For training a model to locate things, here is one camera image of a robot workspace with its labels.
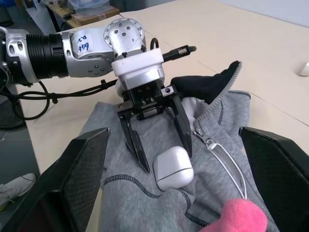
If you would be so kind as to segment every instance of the pink object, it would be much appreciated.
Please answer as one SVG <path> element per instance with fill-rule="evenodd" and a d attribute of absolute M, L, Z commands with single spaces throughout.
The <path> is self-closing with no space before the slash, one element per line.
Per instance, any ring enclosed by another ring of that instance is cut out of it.
<path fill-rule="evenodd" d="M 254 203 L 245 199 L 231 199 L 225 203 L 218 221 L 199 232 L 265 232 L 267 217 Z"/>

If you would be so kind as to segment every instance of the grey hoodie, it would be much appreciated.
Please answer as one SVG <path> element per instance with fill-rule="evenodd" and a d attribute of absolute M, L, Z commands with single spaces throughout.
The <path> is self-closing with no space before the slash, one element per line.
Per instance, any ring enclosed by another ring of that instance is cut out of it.
<path fill-rule="evenodd" d="M 268 218 L 267 230 L 278 232 L 253 180 L 247 157 L 241 152 L 239 128 L 249 121 L 250 95 L 229 91 L 238 72 L 209 104 L 189 97 L 182 103 L 192 130 L 194 180 L 181 189 L 162 192 L 154 172 L 146 173 L 129 151 L 114 105 L 97 103 L 82 133 L 109 127 L 106 159 L 101 179 L 104 187 L 100 231 L 102 232 L 197 232 L 220 217 L 225 202 L 241 198 L 239 191 L 218 160 L 207 150 L 203 138 L 221 144 L 234 158 L 245 176 L 248 200 L 258 205 Z M 152 118 L 131 120 L 137 130 L 150 165 L 162 152 L 182 146 L 169 110 Z M 239 186 L 239 173 L 219 147 L 215 154 L 223 161 Z"/>

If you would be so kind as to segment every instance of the drawstring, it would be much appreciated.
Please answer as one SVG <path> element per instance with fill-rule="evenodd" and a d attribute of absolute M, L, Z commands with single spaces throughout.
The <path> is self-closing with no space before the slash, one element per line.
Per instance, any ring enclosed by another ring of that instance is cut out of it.
<path fill-rule="evenodd" d="M 236 183 L 235 179 L 233 178 L 232 174 L 228 171 L 228 169 L 226 168 L 226 166 L 223 164 L 223 162 L 221 161 L 221 159 L 213 152 L 214 148 L 216 146 L 219 146 L 220 148 L 222 148 L 222 150 L 227 154 L 227 156 L 231 159 L 231 161 L 233 162 L 233 164 L 236 166 L 238 172 L 240 173 L 241 179 L 243 181 L 243 186 L 244 186 L 244 193 L 242 193 L 242 191 L 240 190 L 240 187 L 238 186 L 238 184 Z M 246 182 L 245 182 L 245 178 L 242 175 L 242 172 L 240 171 L 238 165 L 236 164 L 236 162 L 234 161 L 234 159 L 231 157 L 231 155 L 227 152 L 227 150 L 225 150 L 225 148 L 221 145 L 221 144 L 216 144 L 213 140 L 209 139 L 206 142 L 206 147 L 207 149 L 217 158 L 217 160 L 220 162 L 220 164 L 222 165 L 222 167 L 225 169 L 225 171 L 227 172 L 227 174 L 230 176 L 230 178 L 232 179 L 233 183 L 235 184 L 236 188 L 238 189 L 239 193 L 241 194 L 243 199 L 247 199 L 247 189 L 246 189 Z"/>

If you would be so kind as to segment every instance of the black cable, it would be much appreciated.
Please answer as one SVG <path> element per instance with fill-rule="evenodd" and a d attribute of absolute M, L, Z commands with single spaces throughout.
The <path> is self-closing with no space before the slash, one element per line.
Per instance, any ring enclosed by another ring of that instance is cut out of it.
<path fill-rule="evenodd" d="M 150 42 L 150 50 L 153 50 L 154 48 L 158 48 L 159 47 L 159 41 L 157 38 L 153 38 Z"/>
<path fill-rule="evenodd" d="M 42 115 L 44 115 L 47 110 L 48 107 L 50 105 L 50 100 L 53 101 L 54 104 L 56 104 L 58 102 L 57 99 L 59 98 L 67 98 L 67 97 L 84 97 L 84 96 L 89 96 L 92 94 L 96 94 L 99 93 L 103 90 L 108 89 L 109 87 L 112 87 L 116 84 L 117 80 L 113 80 L 110 82 L 105 82 L 105 80 L 101 81 L 101 85 L 98 86 L 94 86 L 91 88 L 87 88 L 84 90 L 80 90 L 74 93 L 69 93 L 69 94 L 57 94 L 57 93 L 49 93 L 45 87 L 45 85 L 40 81 L 39 84 L 42 86 L 44 92 L 37 92 L 37 91 L 27 91 L 27 92 L 23 92 L 20 93 L 18 95 L 15 94 L 10 94 L 10 93 L 5 93 L 5 92 L 1 92 L 0 91 L 0 95 L 6 96 L 6 97 L 10 97 L 13 99 L 12 101 L 12 109 L 14 114 L 22 119 L 22 120 L 35 120 L 38 119 L 39 117 L 41 117 Z M 35 95 L 42 95 L 44 97 L 27 97 L 25 95 L 29 95 L 29 94 L 35 94 Z M 39 113 L 38 115 L 34 116 L 34 117 L 24 117 L 23 115 L 20 115 L 19 112 L 17 111 L 17 104 L 18 104 L 18 100 L 19 99 L 24 99 L 24 100 L 46 100 L 46 106 L 43 109 L 43 111 L 41 113 Z"/>
<path fill-rule="evenodd" d="M 39 81 L 39 84 L 42 86 L 43 90 L 45 93 L 48 93 L 45 85 L 42 83 L 42 81 Z M 24 95 L 27 95 L 28 93 L 27 92 L 23 92 L 21 94 L 19 94 L 18 96 L 24 96 Z M 22 120 L 35 120 L 39 117 L 41 117 L 42 115 L 44 115 L 47 110 L 48 110 L 48 107 L 50 105 L 50 99 L 46 99 L 46 105 L 45 105 L 45 108 L 43 109 L 42 112 L 40 112 L 38 115 L 34 116 L 34 117 L 24 117 L 23 115 L 20 115 L 19 112 L 17 111 L 17 104 L 18 104 L 18 98 L 14 98 L 13 101 L 12 101 L 12 110 L 13 110 L 13 113 L 16 115 L 16 117 L 22 119 Z"/>

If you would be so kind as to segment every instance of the desk surface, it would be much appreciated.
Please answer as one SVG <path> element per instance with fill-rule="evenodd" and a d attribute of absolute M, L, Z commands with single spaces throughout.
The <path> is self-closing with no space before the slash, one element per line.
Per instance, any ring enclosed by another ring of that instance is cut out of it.
<path fill-rule="evenodd" d="M 153 37 L 158 38 L 163 52 L 184 44 L 197 46 L 190 57 L 164 64 L 166 84 L 175 76 L 214 75 L 234 60 L 243 61 L 233 88 L 252 93 L 250 126 L 289 137 L 309 154 L 309 110 L 304 109 L 309 78 L 294 73 L 300 63 L 309 61 L 309 29 L 213 0 L 178 0 L 122 14 L 144 26 L 148 46 Z M 79 29 L 105 27 L 119 17 Z M 110 81 L 115 77 L 110 73 L 101 78 L 53 78 L 43 82 L 49 92 L 70 93 L 95 86 L 101 79 Z M 28 90 L 17 86 L 18 92 Z M 41 91 L 39 85 L 31 90 Z M 88 97 L 60 99 L 44 116 L 28 121 L 40 171 L 44 172 L 78 136 L 97 102 L 121 100 L 112 87 Z M 45 106 L 44 101 L 21 102 L 25 116 L 36 115 Z"/>

